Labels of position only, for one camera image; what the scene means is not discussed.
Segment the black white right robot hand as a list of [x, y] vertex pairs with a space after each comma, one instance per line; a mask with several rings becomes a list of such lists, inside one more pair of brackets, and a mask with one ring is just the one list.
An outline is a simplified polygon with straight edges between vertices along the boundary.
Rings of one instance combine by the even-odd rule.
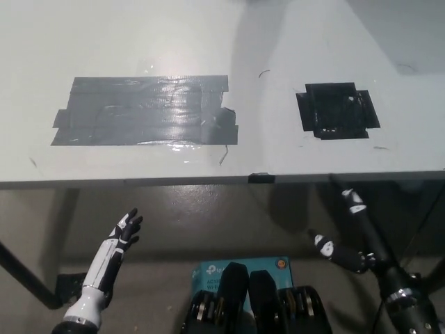
[[385, 303], [416, 294], [418, 288], [414, 279], [400, 266], [381, 229], [371, 220], [360, 195], [348, 187], [341, 191], [341, 197], [359, 229], [364, 250], [356, 251], [338, 245], [325, 235], [316, 233], [313, 236], [314, 245], [321, 256], [353, 273], [372, 271]]

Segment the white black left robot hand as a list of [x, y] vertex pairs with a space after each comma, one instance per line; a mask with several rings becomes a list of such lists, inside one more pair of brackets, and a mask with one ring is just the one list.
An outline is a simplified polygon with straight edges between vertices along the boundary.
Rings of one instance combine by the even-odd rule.
[[138, 242], [142, 216], [136, 208], [126, 213], [103, 240], [86, 273], [81, 296], [63, 316], [63, 325], [97, 333], [102, 312], [113, 298], [113, 289], [124, 254]]

